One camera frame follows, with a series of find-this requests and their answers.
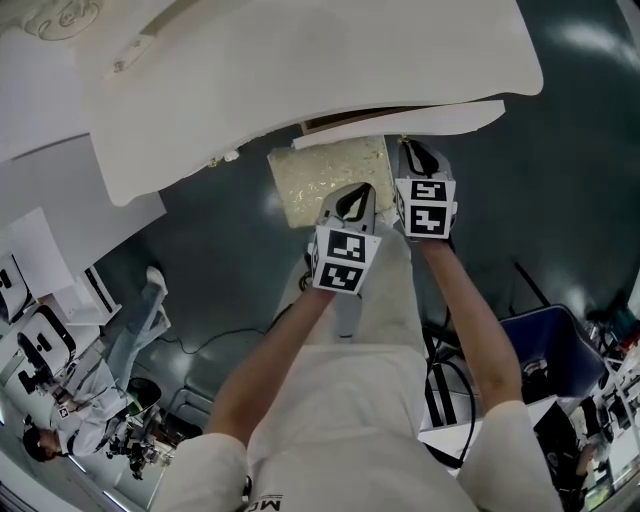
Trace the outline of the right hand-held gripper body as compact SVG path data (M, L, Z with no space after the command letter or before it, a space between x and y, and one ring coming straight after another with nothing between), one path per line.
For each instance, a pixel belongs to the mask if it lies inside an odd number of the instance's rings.
M395 204L407 237L446 240L457 214L456 181L395 179Z

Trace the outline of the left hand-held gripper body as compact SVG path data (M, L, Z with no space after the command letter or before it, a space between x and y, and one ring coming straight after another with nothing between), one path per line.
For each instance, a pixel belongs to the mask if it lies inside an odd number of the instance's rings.
M319 220L307 247L314 288L357 295L373 265L382 238L375 219Z

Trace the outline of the wooden drawer with white front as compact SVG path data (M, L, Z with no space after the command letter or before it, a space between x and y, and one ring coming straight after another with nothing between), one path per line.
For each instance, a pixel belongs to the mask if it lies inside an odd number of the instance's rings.
M293 147L302 150L343 140L386 135L461 135L488 126L505 112L502 100L421 108L354 121L304 135L293 140Z

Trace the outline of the white ornate dressing table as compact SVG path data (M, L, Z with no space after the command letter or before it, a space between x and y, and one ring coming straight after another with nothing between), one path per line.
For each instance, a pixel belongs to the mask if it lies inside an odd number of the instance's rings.
M118 206L307 119L542 87L516 0L0 0L0 162L89 135Z

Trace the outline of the person's right forearm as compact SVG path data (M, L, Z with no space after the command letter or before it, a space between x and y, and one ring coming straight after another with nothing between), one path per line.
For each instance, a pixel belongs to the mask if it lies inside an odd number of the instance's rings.
M421 254L448 306L469 371L486 412L523 400L516 352L502 325L451 247L423 239Z

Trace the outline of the person's left forearm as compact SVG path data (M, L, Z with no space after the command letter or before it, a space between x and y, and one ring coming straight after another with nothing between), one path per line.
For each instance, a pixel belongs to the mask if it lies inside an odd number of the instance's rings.
M334 296L332 291L309 288L296 299L220 388L206 435L224 434L243 445L249 443Z

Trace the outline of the cream padded stool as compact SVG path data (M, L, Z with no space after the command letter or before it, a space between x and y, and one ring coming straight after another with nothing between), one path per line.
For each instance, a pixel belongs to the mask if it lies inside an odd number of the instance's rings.
M326 196L349 184L371 184L376 191L377 212L393 205L391 165L381 136L300 150L277 148L267 160L291 228L313 225Z

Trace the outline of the person's beige trousers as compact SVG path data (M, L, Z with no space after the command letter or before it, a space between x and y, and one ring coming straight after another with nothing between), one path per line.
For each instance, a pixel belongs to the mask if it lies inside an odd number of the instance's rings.
M303 348L365 349L408 347L424 355L424 341L413 282L411 253L404 237L378 223L381 238L373 265L360 289L359 313L348 305L351 295L312 288L301 291L308 269L294 265L278 311L283 316L264 339L261 352L291 361Z

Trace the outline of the person's white shirt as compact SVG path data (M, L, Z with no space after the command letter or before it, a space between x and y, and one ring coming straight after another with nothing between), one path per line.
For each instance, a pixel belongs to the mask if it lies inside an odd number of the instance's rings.
M152 512L562 512L527 407L483 418L457 475L419 441L425 362L308 346L248 444L182 442Z

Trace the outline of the blue chair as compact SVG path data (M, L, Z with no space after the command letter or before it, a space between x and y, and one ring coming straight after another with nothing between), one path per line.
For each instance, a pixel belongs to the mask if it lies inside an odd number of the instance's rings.
M551 305L501 321L522 367L545 361L551 392L582 399L606 373L604 362L573 313Z

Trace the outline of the white flat board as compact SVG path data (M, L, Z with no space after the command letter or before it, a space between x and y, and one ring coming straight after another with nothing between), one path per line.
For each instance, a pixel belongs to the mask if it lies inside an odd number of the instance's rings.
M556 401L557 397L551 396L527 405L532 424L536 425ZM478 418L474 422L469 420L455 425L422 430L418 439L429 447L451 456L454 461L464 460L463 448L467 440L469 440L468 448L471 448L483 421L484 418Z

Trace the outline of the black green device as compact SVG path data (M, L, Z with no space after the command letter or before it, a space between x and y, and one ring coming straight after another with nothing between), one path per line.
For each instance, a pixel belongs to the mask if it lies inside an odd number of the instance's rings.
M127 394L129 399L127 414L130 417L146 412L162 396L161 389L155 382L142 377L135 377L129 381Z

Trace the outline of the white shelf cabinet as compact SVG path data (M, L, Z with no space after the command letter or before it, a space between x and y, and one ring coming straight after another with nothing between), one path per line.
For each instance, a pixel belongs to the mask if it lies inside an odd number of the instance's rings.
M80 217L55 219L36 208L18 216L0 212L0 259L17 267L31 306L40 299L69 327L106 325L120 310L95 263L119 239Z

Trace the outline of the white black-faced device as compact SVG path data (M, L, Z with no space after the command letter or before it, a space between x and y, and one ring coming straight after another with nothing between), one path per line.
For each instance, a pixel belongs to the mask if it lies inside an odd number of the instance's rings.
M0 256L0 320L11 325L35 303L14 255Z
M38 306L17 334L19 347L36 370L47 367L55 375L76 354L76 343L53 310Z

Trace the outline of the black metal frame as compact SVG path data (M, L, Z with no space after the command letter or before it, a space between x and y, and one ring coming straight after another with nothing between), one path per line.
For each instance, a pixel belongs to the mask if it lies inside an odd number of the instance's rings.
M522 277L527 286L530 288L531 292L536 296L541 306L549 307L551 305L550 301L544 295L537 283L533 280L531 275L524 269L524 267L517 260L513 262L513 266L515 271Z

